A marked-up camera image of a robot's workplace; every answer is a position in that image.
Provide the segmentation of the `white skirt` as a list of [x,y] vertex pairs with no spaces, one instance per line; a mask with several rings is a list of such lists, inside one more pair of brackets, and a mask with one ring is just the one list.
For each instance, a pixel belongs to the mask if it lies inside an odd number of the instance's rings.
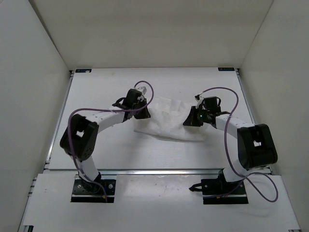
[[148,107],[151,117],[135,119],[134,131],[172,140],[204,141],[207,135],[207,124],[201,127],[183,125],[192,106],[192,103],[185,103],[181,100],[154,98]]

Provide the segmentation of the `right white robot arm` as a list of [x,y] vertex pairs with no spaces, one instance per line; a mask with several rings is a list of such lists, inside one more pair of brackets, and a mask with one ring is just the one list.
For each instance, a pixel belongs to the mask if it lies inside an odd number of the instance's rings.
[[221,110],[221,99],[218,97],[195,96],[196,106],[192,106],[188,118],[183,122],[187,127],[201,127],[209,124],[224,132],[225,150],[227,135],[237,140],[237,154],[227,154],[229,166],[224,168],[222,178],[216,182],[221,193],[228,193],[238,182],[256,168],[274,164],[278,161],[278,154],[268,125],[247,123],[231,116],[230,112]]

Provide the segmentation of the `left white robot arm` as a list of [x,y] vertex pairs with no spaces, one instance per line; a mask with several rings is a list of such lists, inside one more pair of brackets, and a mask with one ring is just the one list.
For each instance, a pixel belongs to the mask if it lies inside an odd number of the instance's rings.
[[70,118],[60,140],[60,147],[73,159],[79,177],[89,192],[96,192],[101,186],[101,174],[91,157],[98,134],[131,118],[150,118],[146,91],[146,87],[131,88],[125,97],[118,99],[108,110],[88,117],[75,114]]

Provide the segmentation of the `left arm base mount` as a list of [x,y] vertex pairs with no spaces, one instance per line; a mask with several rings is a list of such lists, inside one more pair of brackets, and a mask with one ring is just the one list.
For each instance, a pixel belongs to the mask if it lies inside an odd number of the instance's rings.
[[102,175],[100,184],[102,188],[96,184],[87,182],[76,175],[71,192],[72,203],[114,203],[116,176]]

